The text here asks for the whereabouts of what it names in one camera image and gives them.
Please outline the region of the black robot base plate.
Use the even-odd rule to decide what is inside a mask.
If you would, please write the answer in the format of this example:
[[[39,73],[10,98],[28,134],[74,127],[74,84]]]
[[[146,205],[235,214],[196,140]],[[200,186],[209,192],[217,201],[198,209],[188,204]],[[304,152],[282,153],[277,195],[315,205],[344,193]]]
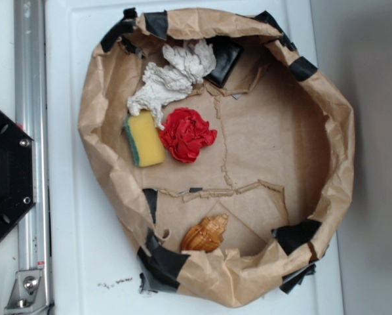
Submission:
[[[35,205],[33,145],[0,110],[0,242]]]

